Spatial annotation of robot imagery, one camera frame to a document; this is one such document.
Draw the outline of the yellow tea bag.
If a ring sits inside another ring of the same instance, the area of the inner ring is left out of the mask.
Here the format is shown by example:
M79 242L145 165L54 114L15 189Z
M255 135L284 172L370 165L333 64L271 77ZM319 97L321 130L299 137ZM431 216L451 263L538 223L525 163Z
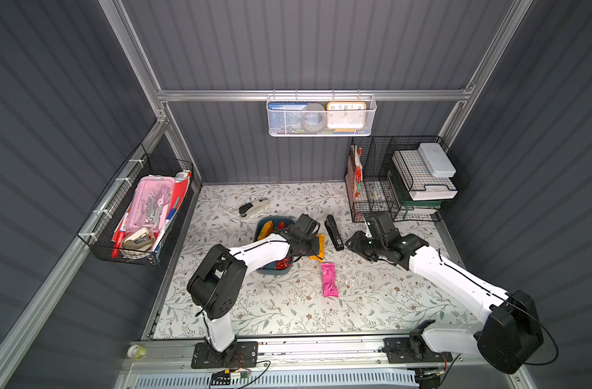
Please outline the yellow tea bag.
M325 236L318 234L310 241L310 259L322 263L324 261Z
M261 240L263 240L263 239L267 238L267 237L268 237L270 234L272 234L273 232L274 232L274 224L273 224L273 221L272 221L272 220L270 220L270 221L267 221L267 222L266 222L266 223L263 225L262 229L260 230L260 233L259 233L259 235L258 235L258 238L257 238L257 240L258 240L258 241L261 241Z

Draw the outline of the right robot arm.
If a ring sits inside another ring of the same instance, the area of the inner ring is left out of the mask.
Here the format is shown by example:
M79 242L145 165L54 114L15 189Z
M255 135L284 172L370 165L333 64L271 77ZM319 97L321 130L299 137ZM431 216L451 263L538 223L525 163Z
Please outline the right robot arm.
M544 343L535 301L522 291L509 293L444 257L415 234L402 235L387 212L376 212L346 247L370 262L385 261L429 280L476 318L475 324L427 320L409 334L417 359L436 353L480 356L504 374L514 374Z

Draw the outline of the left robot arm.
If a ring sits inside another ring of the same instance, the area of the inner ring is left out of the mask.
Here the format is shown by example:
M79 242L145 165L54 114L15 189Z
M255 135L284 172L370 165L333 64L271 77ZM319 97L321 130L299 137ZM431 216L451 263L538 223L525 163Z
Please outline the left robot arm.
M191 368L256 366L258 344L237 340L230 316L244 280L268 264L318 254L319 228L318 221L302 214L291 225L256 242L234 248L216 244L208 251L187 283L206 328L204 341L195 345Z

